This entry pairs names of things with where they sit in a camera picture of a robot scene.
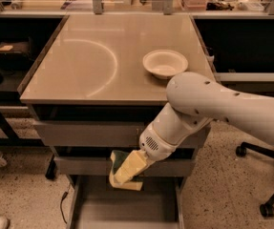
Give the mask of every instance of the terrazzo floor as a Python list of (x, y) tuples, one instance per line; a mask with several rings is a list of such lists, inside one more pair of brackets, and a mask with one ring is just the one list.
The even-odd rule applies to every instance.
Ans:
[[(9, 118), (20, 137), (34, 137), (30, 118)], [(236, 157), (242, 142), (269, 147), (260, 140), (221, 122), (200, 149), (198, 161), (182, 192), (187, 229), (274, 229), (274, 218), (264, 219), (259, 205), (274, 193), (274, 160), (253, 152)], [(11, 220), (10, 229), (60, 229), (66, 224), (60, 200), (69, 181), (57, 174), (47, 180), (45, 172), (52, 153), (45, 147), (0, 147), (8, 166), (0, 169), (0, 216)], [(74, 189), (63, 202), (64, 216), (70, 211)]]

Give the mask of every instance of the bowl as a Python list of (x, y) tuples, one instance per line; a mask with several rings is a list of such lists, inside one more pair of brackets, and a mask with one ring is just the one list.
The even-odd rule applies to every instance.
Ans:
[(171, 50), (156, 50), (143, 57), (146, 71), (159, 79), (170, 79), (178, 73), (185, 72), (187, 59), (179, 52)]

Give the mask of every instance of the office chair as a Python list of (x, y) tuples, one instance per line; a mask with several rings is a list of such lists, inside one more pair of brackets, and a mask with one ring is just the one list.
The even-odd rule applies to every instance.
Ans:
[[(237, 147), (236, 155), (237, 156), (245, 156), (247, 149), (253, 150), (257, 153), (260, 153), (265, 156), (269, 156), (274, 159), (274, 151), (273, 150), (265, 149), (263, 147), (260, 147), (260, 146), (257, 146), (257, 145), (251, 144), (251, 143), (247, 143), (247, 142), (243, 142), (241, 144), (241, 146)], [(270, 197), (270, 199), (266, 203), (260, 205), (260, 212), (264, 218), (274, 217), (273, 204), (274, 204), (274, 194)]]

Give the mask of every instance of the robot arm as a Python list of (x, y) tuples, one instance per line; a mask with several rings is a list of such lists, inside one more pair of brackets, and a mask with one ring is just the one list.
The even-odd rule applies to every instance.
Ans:
[(233, 91), (197, 73), (180, 73), (167, 85), (168, 103), (148, 125), (115, 174), (123, 184), (156, 161), (171, 155), (181, 142), (212, 119), (274, 145), (274, 97)]

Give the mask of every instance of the power cord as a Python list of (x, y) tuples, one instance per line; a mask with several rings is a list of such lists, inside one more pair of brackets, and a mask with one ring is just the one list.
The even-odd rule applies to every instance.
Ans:
[(63, 214), (63, 210), (62, 210), (62, 202), (63, 202), (63, 200), (64, 200), (64, 199), (68, 196), (68, 194), (69, 194), (69, 190), (70, 190), (70, 186), (71, 186), (71, 184), (69, 183), (68, 189), (67, 189), (67, 191), (66, 191), (66, 192), (64, 192), (64, 193), (63, 193), (62, 198), (61, 198), (61, 201), (60, 201), (60, 211), (61, 211), (61, 216), (62, 216), (63, 221), (64, 221), (65, 223), (67, 223), (67, 221), (66, 221), (66, 219), (65, 219), (65, 217), (64, 217), (64, 214)]

